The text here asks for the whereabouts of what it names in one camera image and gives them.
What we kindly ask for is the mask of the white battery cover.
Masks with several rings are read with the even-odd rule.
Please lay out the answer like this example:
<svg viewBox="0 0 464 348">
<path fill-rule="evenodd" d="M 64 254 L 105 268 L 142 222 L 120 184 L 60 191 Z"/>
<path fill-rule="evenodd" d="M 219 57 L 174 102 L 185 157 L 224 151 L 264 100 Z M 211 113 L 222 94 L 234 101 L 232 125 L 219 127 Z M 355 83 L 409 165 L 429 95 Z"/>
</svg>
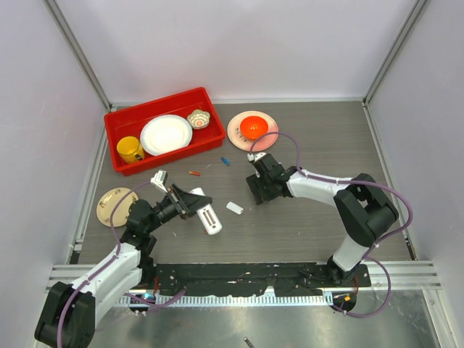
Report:
<svg viewBox="0 0 464 348">
<path fill-rule="evenodd" d="M 234 212 L 235 214 L 237 215 L 240 215 L 243 213 L 244 211 L 244 208 L 237 205 L 236 203 L 234 202 L 228 202 L 227 205 L 226 205 L 226 208 L 232 212 Z"/>
</svg>

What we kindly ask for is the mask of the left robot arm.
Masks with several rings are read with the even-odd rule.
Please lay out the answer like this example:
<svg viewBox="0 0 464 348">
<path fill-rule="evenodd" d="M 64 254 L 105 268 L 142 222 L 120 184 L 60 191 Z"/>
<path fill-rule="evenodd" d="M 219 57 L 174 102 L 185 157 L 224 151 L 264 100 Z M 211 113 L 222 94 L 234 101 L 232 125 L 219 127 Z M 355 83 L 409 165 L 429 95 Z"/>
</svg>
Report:
<svg viewBox="0 0 464 348">
<path fill-rule="evenodd" d="M 175 217 L 192 217 L 211 203 L 211 197 L 176 185 L 154 206 L 143 199 L 134 201 L 116 247 L 80 278 L 58 281 L 49 289 L 35 340 L 49 347 L 87 347 L 117 300 L 133 287 L 147 289 L 153 284 L 156 267 L 151 253 L 157 240 L 152 232 Z"/>
</svg>

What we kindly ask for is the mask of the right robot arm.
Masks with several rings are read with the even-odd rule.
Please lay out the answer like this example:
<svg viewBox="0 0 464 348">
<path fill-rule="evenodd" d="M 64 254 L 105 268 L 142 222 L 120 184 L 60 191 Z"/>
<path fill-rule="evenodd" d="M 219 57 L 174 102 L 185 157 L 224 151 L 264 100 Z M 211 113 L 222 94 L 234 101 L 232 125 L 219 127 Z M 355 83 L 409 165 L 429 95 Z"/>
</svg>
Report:
<svg viewBox="0 0 464 348">
<path fill-rule="evenodd" d="M 311 199 L 335 207 L 347 232 L 327 262 L 335 286 L 352 280 L 357 266 L 374 243 L 394 225 L 399 213 L 370 175 L 337 179 L 296 166 L 284 168 L 271 154 L 248 154 L 255 174 L 246 178 L 256 204 L 278 197 Z"/>
</svg>

